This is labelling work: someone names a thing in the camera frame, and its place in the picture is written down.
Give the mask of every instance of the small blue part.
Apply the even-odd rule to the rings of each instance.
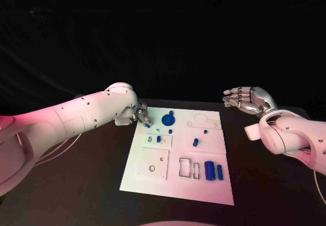
[[[207,180],[217,180],[217,178],[215,178],[215,167],[214,167],[213,161],[205,162],[205,176],[207,176]]]
[[[220,176],[220,180],[223,180],[223,166],[218,165],[218,176]]]
[[[198,139],[194,140],[194,144],[192,145],[194,145],[194,147],[198,146]]]
[[[166,114],[162,117],[162,123],[166,126],[172,126],[175,124],[175,116],[174,116],[174,111],[169,112],[169,114]]]

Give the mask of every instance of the black background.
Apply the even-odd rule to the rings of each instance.
[[[0,112],[133,85],[140,98],[223,102],[260,86],[325,120],[324,1],[9,1],[0,16]]]

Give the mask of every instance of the table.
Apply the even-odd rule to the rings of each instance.
[[[135,226],[166,220],[269,226],[325,221],[314,171],[247,138],[244,127],[259,122],[256,116],[218,103],[145,101],[152,107],[221,112],[236,206],[120,191],[136,124],[117,127],[112,122],[32,169],[0,206],[2,226]],[[303,109],[286,109],[308,117]],[[318,179],[326,195],[326,176],[318,174]]]

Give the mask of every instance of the white cable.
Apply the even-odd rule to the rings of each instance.
[[[322,199],[324,199],[324,201],[325,201],[325,198],[324,198],[324,195],[322,195],[322,192],[321,192],[321,189],[319,189],[319,185],[318,185],[316,171],[315,171],[315,182],[316,182],[316,186],[318,186],[318,192],[319,192],[321,197],[322,197]]]
[[[70,147],[76,144],[76,142],[77,142],[77,140],[78,140],[78,138],[80,138],[81,135],[83,135],[83,134],[78,135],[77,139],[74,140],[73,144],[68,146],[68,148],[65,149],[65,151],[67,151],[67,150],[70,149]],[[47,159],[45,161],[39,162],[35,166],[38,166],[39,164],[42,164],[42,163],[51,161],[54,158],[57,158],[60,155],[63,155],[63,154],[65,153],[65,151],[61,152],[55,157],[52,157],[52,158]]]
[[[57,149],[51,152],[51,153],[48,153],[45,156],[42,156],[41,158],[39,158],[39,160],[38,161],[41,161],[44,158],[47,158],[61,147],[63,147],[63,145],[65,144],[68,142],[68,140],[65,140],[63,143],[61,143],[61,145],[57,147]]]

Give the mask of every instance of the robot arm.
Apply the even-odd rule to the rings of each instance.
[[[236,106],[260,117],[260,123],[246,127],[250,140],[262,139],[275,154],[299,159],[326,175],[326,122],[306,120],[288,110],[279,110],[270,94],[260,87],[234,88],[224,92],[227,107]]]
[[[133,87],[116,83],[107,90],[35,112],[0,116],[0,196],[21,183],[54,145],[113,120],[116,125],[133,121],[152,125]]]

